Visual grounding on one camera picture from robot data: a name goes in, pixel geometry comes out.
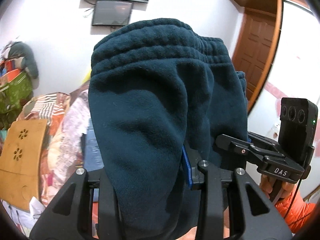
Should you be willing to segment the orange sleeve forearm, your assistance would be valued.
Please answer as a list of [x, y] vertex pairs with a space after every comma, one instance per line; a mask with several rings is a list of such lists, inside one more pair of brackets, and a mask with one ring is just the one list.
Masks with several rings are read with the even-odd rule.
[[282, 217], [285, 217], [287, 211], [292, 203], [291, 209], [285, 218], [285, 222], [289, 226], [292, 233], [296, 234], [303, 225], [309, 220], [314, 208], [315, 203], [306, 203], [300, 195], [300, 191], [297, 191], [295, 199], [293, 199], [296, 188], [283, 200], [278, 201], [275, 205], [278, 212]]

